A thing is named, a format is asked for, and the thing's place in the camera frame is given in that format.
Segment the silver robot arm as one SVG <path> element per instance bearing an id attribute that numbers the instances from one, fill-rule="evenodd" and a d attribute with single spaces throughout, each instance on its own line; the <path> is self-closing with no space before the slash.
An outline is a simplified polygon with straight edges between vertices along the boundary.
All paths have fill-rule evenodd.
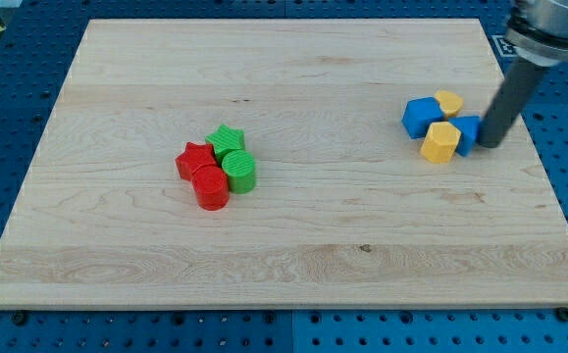
<path id="1" fill-rule="evenodd" d="M 568 0 L 515 0 L 505 39 L 537 69 L 568 63 Z"/>

